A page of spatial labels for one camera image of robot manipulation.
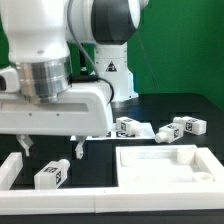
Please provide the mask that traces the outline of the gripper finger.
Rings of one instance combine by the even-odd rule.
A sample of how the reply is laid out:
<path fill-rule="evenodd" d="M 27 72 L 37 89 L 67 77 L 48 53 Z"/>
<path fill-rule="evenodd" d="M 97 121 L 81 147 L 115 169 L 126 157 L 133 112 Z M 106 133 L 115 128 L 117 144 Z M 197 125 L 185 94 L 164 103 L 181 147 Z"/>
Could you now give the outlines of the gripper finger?
<path fill-rule="evenodd" d="M 25 155 L 29 157 L 30 156 L 29 149 L 33 145 L 33 141 L 31 140 L 31 138 L 28 135 L 17 135 L 16 139 L 25 150 Z"/>
<path fill-rule="evenodd" d="M 84 155 L 83 145 L 84 145 L 86 139 L 87 139 L 86 136 L 77 136 L 76 137 L 77 145 L 75 147 L 75 153 L 76 153 L 77 159 L 81 159 Z"/>

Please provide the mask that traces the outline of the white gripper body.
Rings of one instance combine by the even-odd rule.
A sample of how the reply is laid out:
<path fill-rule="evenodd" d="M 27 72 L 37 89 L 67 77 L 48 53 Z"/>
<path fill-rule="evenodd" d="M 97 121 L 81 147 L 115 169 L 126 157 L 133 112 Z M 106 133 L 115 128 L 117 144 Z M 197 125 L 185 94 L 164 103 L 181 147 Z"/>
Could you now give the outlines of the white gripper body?
<path fill-rule="evenodd" d="M 75 83 L 50 104 L 32 104 L 21 94 L 0 94 L 0 134 L 100 136 L 112 128 L 110 87 Z"/>

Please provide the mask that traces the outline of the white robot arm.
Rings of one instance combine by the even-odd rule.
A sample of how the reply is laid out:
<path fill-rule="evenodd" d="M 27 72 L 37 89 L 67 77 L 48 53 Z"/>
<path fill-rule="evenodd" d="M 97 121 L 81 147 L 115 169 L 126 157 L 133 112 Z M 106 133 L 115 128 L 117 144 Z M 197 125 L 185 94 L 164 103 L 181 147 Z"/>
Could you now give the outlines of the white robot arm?
<path fill-rule="evenodd" d="M 111 103 L 133 96 L 127 42 L 149 0 L 0 0 L 9 66 L 0 69 L 0 134 L 107 134 Z"/>

